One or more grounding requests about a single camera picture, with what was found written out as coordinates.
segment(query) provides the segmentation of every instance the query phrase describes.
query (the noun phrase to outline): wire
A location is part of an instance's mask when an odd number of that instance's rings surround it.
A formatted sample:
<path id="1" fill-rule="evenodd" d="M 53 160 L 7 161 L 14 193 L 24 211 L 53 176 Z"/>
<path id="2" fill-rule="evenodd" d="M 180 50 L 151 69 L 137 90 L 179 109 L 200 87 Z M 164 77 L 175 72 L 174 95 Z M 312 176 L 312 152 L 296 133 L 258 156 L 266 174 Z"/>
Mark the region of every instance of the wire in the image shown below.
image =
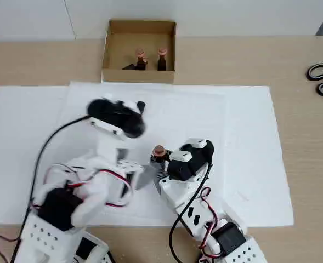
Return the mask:
<path id="1" fill-rule="evenodd" d="M 75 123 L 84 121 L 84 120 L 89 119 L 89 118 L 90 118 L 90 116 L 89 115 L 86 115 L 86 116 L 83 116 L 81 118 L 75 119 L 72 122 L 68 122 L 68 123 L 64 124 L 63 126 L 59 127 L 55 132 L 53 132 L 51 134 L 51 136 L 49 136 L 49 138 L 45 141 L 45 143 L 43 144 L 41 150 L 39 151 L 39 154 L 38 154 L 37 160 L 36 160 L 36 164 L 35 164 L 35 168 L 33 170 L 33 177 L 32 177 L 32 183 L 31 183 L 31 191 L 30 191 L 29 202 L 28 202 L 28 205 L 27 205 L 27 208 L 26 208 L 25 218 L 24 218 L 24 220 L 22 222 L 22 225 L 21 225 L 20 234 L 19 234 L 18 238 L 16 239 L 18 242 L 16 243 L 16 246 L 15 246 L 15 249 L 14 249 L 14 252 L 13 252 L 13 256 L 12 256 L 12 259 L 11 259 L 10 263 L 14 263 L 15 262 L 16 254 L 18 253 L 18 250 L 19 250 L 19 247 L 20 247 L 20 243 L 21 243 L 20 237 L 21 237 L 22 231 L 23 231 L 23 229 L 25 227 L 26 220 L 27 220 L 27 218 L 29 216 L 29 213 L 30 213 L 30 207 L 31 207 L 31 203 L 32 203 L 33 192 L 35 190 L 35 184 L 36 184 L 36 179 L 37 179 L 37 174 L 38 174 L 39 163 L 41 161 L 41 158 L 42 158 L 42 155 L 43 155 L 44 150 L 47 148 L 47 146 L 49 145 L 49 143 L 52 140 L 52 138 L 54 136 L 56 136 L 58 132 L 60 132 L 61 130 L 67 128 L 68 126 L 71 126 L 71 125 L 73 125 Z"/>
<path id="2" fill-rule="evenodd" d="M 10 238 L 7 238 L 7 237 L 5 237 L 5 236 L 1 236 L 0 235 L 0 239 L 2 239 L 2 240 L 5 240 L 5 241 L 7 241 L 7 242 L 9 242 L 9 243 L 11 243 L 11 242 L 15 242 L 15 241 L 17 241 L 19 238 L 18 237 L 16 237 L 15 239 L 10 239 Z M 4 260 L 4 262 L 6 262 L 6 263 L 9 263 L 9 260 L 7 259 L 7 257 L 0 251 L 0 256 L 1 256 L 1 258 Z"/>
<path id="3" fill-rule="evenodd" d="M 200 190 L 202 189 L 203 185 L 205 184 L 206 180 L 209 177 L 209 173 L 211 171 L 212 168 L 212 163 L 211 160 L 208 162 L 208 166 L 207 166 L 207 170 L 205 172 L 204 178 L 201 181 L 201 183 L 199 184 L 199 187 L 197 188 L 197 190 L 195 191 L 194 195 L 192 196 L 192 198 L 189 200 L 189 202 L 187 203 L 187 205 L 184 207 L 184 209 L 182 210 L 182 212 L 178 215 L 178 217 L 176 218 L 175 222 L 173 223 L 171 229 L 170 229 L 170 233 L 168 236 L 168 245 L 170 247 L 171 253 L 175 259 L 175 261 L 177 263 L 182 263 L 182 261 L 177 257 L 176 252 L 174 251 L 173 248 L 173 244 L 172 244 L 172 236 L 173 236 L 173 232 L 178 224 L 178 222 L 182 219 L 182 216 L 184 215 L 184 213 L 188 210 L 188 207 L 190 207 L 190 205 L 192 204 L 192 202 L 194 201 L 194 199 L 197 197 L 198 193 L 200 192 Z"/>
<path id="4" fill-rule="evenodd" d="M 45 175 L 44 175 L 44 178 L 43 178 L 43 184 L 45 185 L 47 183 L 47 180 L 48 180 L 48 176 L 49 176 L 49 173 L 50 171 L 57 167 L 57 166 L 60 166 L 62 168 L 65 168 L 66 170 L 64 171 L 69 171 L 70 174 L 74 175 L 77 179 L 77 181 L 80 180 L 80 178 L 78 177 L 78 174 L 77 174 L 77 171 L 73 170 L 71 167 L 67 166 L 66 164 L 62 164 L 62 163 L 53 163 L 46 171 Z"/>
<path id="5" fill-rule="evenodd" d="M 205 195 L 203 195 L 203 192 L 205 190 L 208 190 L 208 191 L 207 191 L 207 193 Z M 206 231 L 206 234 L 204 235 L 203 241 L 201 242 L 201 244 L 199 246 L 200 249 L 204 249 L 205 248 L 206 243 L 207 243 L 207 238 L 211 234 L 212 230 L 216 227 L 217 221 L 218 221 L 218 217 L 217 217 L 217 214 L 216 214 L 215 210 L 211 207 L 211 205 L 209 204 L 209 202 L 205 199 L 205 197 L 208 197 L 209 196 L 210 192 L 211 192 L 211 188 L 208 187 L 208 186 L 207 187 L 204 187 L 201 190 L 201 192 L 200 192 L 200 198 L 201 198 L 201 200 L 207 204 L 208 209 L 211 211 L 211 213 L 212 213 L 212 215 L 214 217 L 212 223 L 210 224 L 210 226 L 208 227 L 208 229 Z"/>
<path id="6" fill-rule="evenodd" d="M 124 203 L 116 203 L 116 204 L 114 204 L 114 203 L 106 202 L 105 205 L 110 206 L 110 207 L 117 207 L 117 208 L 127 206 L 130 203 L 130 201 L 131 201 L 131 199 L 133 197 L 133 189 L 132 189 L 129 181 L 126 178 L 122 177 L 120 174 L 115 173 L 114 171 L 108 170 L 108 169 L 100 169 L 93 176 L 95 176 L 95 175 L 97 175 L 99 173 L 108 173 L 110 175 L 115 176 L 116 178 L 121 180 L 126 185 L 126 187 L 128 188 L 128 192 L 130 193 L 129 198 L 126 198 L 127 200 Z"/>

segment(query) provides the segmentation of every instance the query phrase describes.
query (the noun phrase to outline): white wall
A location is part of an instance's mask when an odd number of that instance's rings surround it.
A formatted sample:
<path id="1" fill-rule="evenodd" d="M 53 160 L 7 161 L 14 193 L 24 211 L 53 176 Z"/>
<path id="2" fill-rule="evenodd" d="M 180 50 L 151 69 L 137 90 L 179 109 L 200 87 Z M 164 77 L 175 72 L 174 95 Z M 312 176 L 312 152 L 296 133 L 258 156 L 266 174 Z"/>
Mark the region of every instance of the white wall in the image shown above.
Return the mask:
<path id="1" fill-rule="evenodd" d="M 100 38 L 110 18 L 169 18 L 180 36 L 314 35 L 323 0 L 0 0 L 0 40 Z"/>

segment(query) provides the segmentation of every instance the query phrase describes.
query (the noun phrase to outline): white paper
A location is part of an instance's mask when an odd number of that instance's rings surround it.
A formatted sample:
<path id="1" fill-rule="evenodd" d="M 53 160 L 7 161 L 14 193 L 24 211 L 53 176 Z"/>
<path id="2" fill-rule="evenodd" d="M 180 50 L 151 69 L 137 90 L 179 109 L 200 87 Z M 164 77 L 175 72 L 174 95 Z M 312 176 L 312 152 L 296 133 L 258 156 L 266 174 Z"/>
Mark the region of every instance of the white paper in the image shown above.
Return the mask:
<path id="1" fill-rule="evenodd" d="M 57 125 L 67 87 L 0 87 L 0 224 L 25 215 L 39 149 Z"/>
<path id="2" fill-rule="evenodd" d="M 106 95 L 113 99 L 135 102 L 141 100 L 146 103 L 143 113 L 146 131 L 143 136 L 129 140 L 127 144 L 130 149 L 128 157 L 133 161 L 149 164 L 152 149 L 158 144 L 174 150 L 191 137 L 211 140 L 217 150 L 213 156 L 215 165 L 210 185 L 216 189 L 214 199 L 215 196 L 222 196 L 225 118 L 223 95 L 181 91 L 171 85 L 73 84 L 70 85 L 60 123 L 64 124 L 81 116 L 90 101 Z M 77 129 L 70 129 L 61 137 L 61 144 L 53 157 L 56 162 L 68 161 L 94 147 L 96 141 L 92 133 L 97 131 L 86 123 L 76 127 Z M 131 225 L 131 219 L 137 220 L 138 225 L 148 226 L 169 226 L 175 221 L 175 214 L 160 198 L 153 183 L 135 191 L 129 206 L 121 209 L 107 208 L 102 213 L 107 212 L 110 216 L 116 215 L 116 218 L 129 216 L 128 220 L 123 221 L 123 225 Z M 110 224 L 104 215 L 97 216 L 92 223 Z"/>
<path id="3" fill-rule="evenodd" d="M 158 102 L 158 105 L 161 103 L 162 106 L 167 106 L 167 102 L 161 98 L 169 92 L 175 96 L 184 92 L 195 93 L 199 94 L 201 100 L 205 100 L 205 97 L 208 98 L 206 94 L 216 95 L 216 98 L 220 96 L 222 98 L 220 101 L 225 101 L 227 105 L 223 110 L 226 111 L 225 120 L 222 119 L 221 112 L 205 114 L 203 110 L 208 109 L 207 106 L 199 108 L 199 115 L 204 118 L 198 116 L 202 123 L 205 118 L 213 118 L 215 121 L 217 118 L 225 126 L 224 134 L 221 129 L 219 131 L 219 137 L 225 138 L 225 146 L 222 147 L 220 154 L 220 156 L 224 155 L 222 157 L 224 161 L 221 162 L 225 174 L 224 190 L 222 191 L 219 186 L 215 191 L 213 187 L 212 193 L 223 194 L 226 201 L 243 217 L 248 226 L 293 224 L 289 188 L 268 87 L 175 87 L 160 84 L 104 84 L 102 86 L 95 84 L 93 86 L 92 89 L 98 90 L 99 94 L 112 93 L 115 97 L 124 96 L 122 99 L 130 100 L 136 98 L 137 92 L 143 93 L 151 89 L 166 90 L 166 92 L 156 92 L 154 95 L 154 101 Z M 128 97 L 129 95 L 127 96 L 126 90 L 133 91 L 131 98 Z M 67 107 L 72 104 L 71 96 L 73 95 L 70 92 L 70 99 L 67 98 L 66 101 L 68 91 L 68 87 L 0 88 L 0 223 L 18 224 L 21 222 L 29 194 L 34 161 L 40 146 L 45 138 L 71 114 L 72 117 L 81 115 L 78 109 L 82 105 L 79 101 L 73 103 L 73 105 L 77 104 L 76 109 L 67 110 Z M 84 87 L 78 91 L 82 101 L 89 96 Z M 153 102 L 147 107 L 153 108 L 154 105 L 156 104 Z M 170 118 L 173 123 L 182 110 L 179 108 L 174 114 L 171 114 Z M 70 143 L 72 151 L 67 151 L 66 146 L 69 141 L 66 138 L 76 138 L 77 133 L 86 132 L 86 128 L 81 123 L 76 128 L 70 128 L 55 138 L 44 155 L 40 175 L 52 161 L 65 161 L 75 157 L 74 155 L 77 153 L 84 152 L 86 147 L 94 146 L 94 141 L 81 137 L 78 141 Z M 183 138 L 180 135 L 183 129 L 182 127 L 172 130 L 167 127 L 168 132 L 174 132 L 178 137 L 172 136 L 170 140 L 154 135 L 155 137 L 147 143 L 150 145 L 161 143 L 173 149 L 188 137 L 205 138 L 209 133 L 207 129 L 204 129 L 203 131 L 197 130 L 197 134 L 193 134 L 196 130 L 188 129 L 184 134 L 186 138 Z M 140 156 L 143 156 L 142 153 L 148 150 L 146 148 L 141 150 Z M 221 164 L 215 163 L 215 167 L 221 167 Z M 153 190 L 154 186 L 151 184 L 142 189 L 141 194 L 149 194 Z M 106 210 L 104 223 L 132 226 L 169 225 L 174 220 L 174 215 L 166 209 L 164 202 L 157 195 L 148 196 L 148 199 L 151 200 L 150 203 L 152 203 L 154 210 L 161 211 L 160 214 L 157 214 L 158 218 L 155 216 L 145 217 L 135 213 L 133 209 L 126 211 L 126 213 L 120 213 L 121 210 L 112 213 Z M 101 221 L 98 219 L 95 223 L 101 224 Z"/>

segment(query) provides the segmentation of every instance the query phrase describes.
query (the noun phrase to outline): black cable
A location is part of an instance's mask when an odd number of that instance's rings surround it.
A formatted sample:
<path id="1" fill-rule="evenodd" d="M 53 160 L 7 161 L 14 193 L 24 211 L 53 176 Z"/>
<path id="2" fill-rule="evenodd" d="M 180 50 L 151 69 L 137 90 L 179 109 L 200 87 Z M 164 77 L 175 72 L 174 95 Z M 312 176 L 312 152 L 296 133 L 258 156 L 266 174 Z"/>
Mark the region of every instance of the black cable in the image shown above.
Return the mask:
<path id="1" fill-rule="evenodd" d="M 182 261 L 177 257 L 176 252 L 173 249 L 173 244 L 172 244 L 172 236 L 173 236 L 173 232 L 178 224 L 178 222 L 182 219 L 182 216 L 184 215 L 184 213 L 188 210 L 188 208 L 190 207 L 190 205 L 192 204 L 192 202 L 194 201 L 194 199 L 197 197 L 197 195 L 199 194 L 200 190 L 202 189 L 203 185 L 205 184 L 206 180 L 209 177 L 209 173 L 211 171 L 212 168 L 212 163 L 211 161 L 208 163 L 208 167 L 205 173 L 205 176 L 203 178 L 203 180 L 201 181 L 199 187 L 197 188 L 197 190 L 195 191 L 194 195 L 192 196 L 192 198 L 189 200 L 189 202 L 187 203 L 187 205 L 184 207 L 184 209 L 182 210 L 182 212 L 178 215 L 178 217 L 176 218 L 175 222 L 173 223 L 173 226 L 170 229 L 170 234 L 168 236 L 168 245 L 170 247 L 171 253 L 173 255 L 173 258 L 175 259 L 175 261 L 177 261 L 177 263 L 182 263 Z"/>
<path id="2" fill-rule="evenodd" d="M 90 118 L 90 116 L 89 115 L 86 115 L 86 116 L 83 116 L 81 118 L 78 118 L 78 119 L 76 119 L 76 120 L 74 120 L 72 122 L 68 122 L 68 123 L 64 124 L 63 126 L 59 127 L 55 132 L 53 132 L 51 134 L 51 136 L 46 140 L 46 142 L 43 144 L 41 150 L 39 151 L 39 154 L 38 154 L 38 157 L 37 157 L 37 160 L 36 160 L 36 164 L 35 164 L 35 169 L 33 171 L 33 177 L 32 177 L 32 184 L 31 184 L 31 191 L 30 191 L 29 203 L 27 205 L 25 218 L 24 218 L 24 220 L 22 222 L 20 234 L 19 234 L 19 237 L 18 237 L 18 242 L 16 243 L 16 246 L 15 246 L 15 249 L 14 249 L 14 252 L 13 252 L 13 256 L 12 256 L 12 260 L 10 261 L 10 263 L 14 263 L 15 262 L 16 254 L 18 253 L 18 250 L 19 250 L 19 247 L 20 247 L 20 243 L 21 243 L 20 237 L 21 237 L 21 233 L 22 233 L 22 231 L 24 229 L 26 220 L 27 220 L 27 218 L 29 216 L 29 213 L 30 213 L 30 207 L 31 207 L 33 192 L 35 190 L 35 184 L 36 184 L 36 179 L 37 179 L 38 167 L 39 167 L 39 163 L 41 161 L 41 158 L 42 158 L 42 155 L 43 155 L 44 150 L 47 148 L 47 146 L 50 143 L 50 141 L 52 140 L 52 138 L 54 136 L 56 136 L 58 132 L 60 132 L 61 130 L 67 128 L 68 126 L 71 126 L 71 125 L 73 125 L 75 123 L 84 121 L 84 120 L 89 119 L 89 118 Z"/>

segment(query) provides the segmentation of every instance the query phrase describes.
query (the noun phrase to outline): red wire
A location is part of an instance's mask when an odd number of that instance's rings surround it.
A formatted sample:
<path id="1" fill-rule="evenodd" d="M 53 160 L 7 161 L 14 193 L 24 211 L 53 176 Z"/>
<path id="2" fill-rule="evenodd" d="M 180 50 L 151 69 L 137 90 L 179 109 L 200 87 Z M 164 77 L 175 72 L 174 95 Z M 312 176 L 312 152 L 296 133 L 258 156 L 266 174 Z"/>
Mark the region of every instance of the red wire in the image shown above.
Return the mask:
<path id="1" fill-rule="evenodd" d="M 81 187 L 82 185 L 85 185 L 85 182 L 79 182 L 77 184 L 73 184 L 73 185 L 68 185 L 67 188 L 78 188 Z"/>
<path id="2" fill-rule="evenodd" d="M 10 238 L 7 238 L 7 237 L 5 237 L 5 236 L 1 236 L 0 235 L 0 239 L 2 239 L 2 240 L 5 240 L 5 241 L 7 241 L 7 242 L 9 242 L 9 243 L 11 243 L 11 242 L 15 242 L 15 241 L 17 241 L 17 240 L 19 240 L 19 238 L 20 237 L 18 237 L 18 238 L 15 238 L 15 239 L 10 239 Z M 7 257 L 0 251 L 0 256 L 1 256 L 1 258 L 4 260 L 4 262 L 6 262 L 6 263 L 8 263 L 9 261 L 8 261 L 8 259 L 7 259 Z"/>
<path id="3" fill-rule="evenodd" d="M 109 173 L 109 174 L 111 174 L 111 175 L 113 175 L 113 176 L 115 176 L 115 177 L 119 178 L 120 180 L 124 181 L 124 182 L 125 182 L 125 183 L 127 183 L 129 186 L 131 186 L 131 185 L 130 185 L 130 183 L 129 183 L 129 181 L 128 181 L 126 178 L 122 177 L 120 174 L 115 173 L 115 172 L 114 172 L 114 171 L 112 171 L 112 170 L 108 170 L 108 169 L 101 169 L 101 170 L 98 170 L 98 172 L 97 172 L 97 173 L 100 173 L 100 172 L 106 172 L 106 173 Z M 113 203 L 109 203 L 109 202 L 106 202 L 105 204 L 106 204 L 106 205 L 108 205 L 108 206 L 110 206 L 110 207 L 125 207 L 125 205 L 113 204 Z"/>
<path id="4" fill-rule="evenodd" d="M 217 259 L 217 258 L 220 257 L 220 255 L 209 255 L 209 254 L 206 254 L 205 253 L 205 250 L 204 250 L 205 247 L 206 247 L 207 239 L 208 239 L 209 235 L 211 234 L 212 230 L 217 225 L 217 221 L 218 221 L 218 217 L 217 217 L 217 214 L 216 214 L 215 210 L 212 208 L 212 206 L 209 204 L 209 202 L 205 199 L 206 197 L 209 196 L 210 192 L 211 192 L 211 188 L 209 186 L 204 187 L 201 190 L 201 192 L 200 192 L 200 198 L 201 198 L 201 200 L 204 201 L 207 204 L 207 207 L 211 211 L 211 213 L 212 213 L 212 215 L 213 215 L 214 218 L 213 218 L 213 221 L 212 221 L 211 225 L 209 226 L 209 228 L 206 231 L 206 234 L 205 234 L 205 236 L 203 238 L 203 241 L 201 242 L 201 244 L 198 247 L 199 247 L 199 249 L 202 250 L 202 252 L 203 252 L 203 254 L 205 256 L 207 256 L 209 258 L 212 258 L 212 259 Z"/>

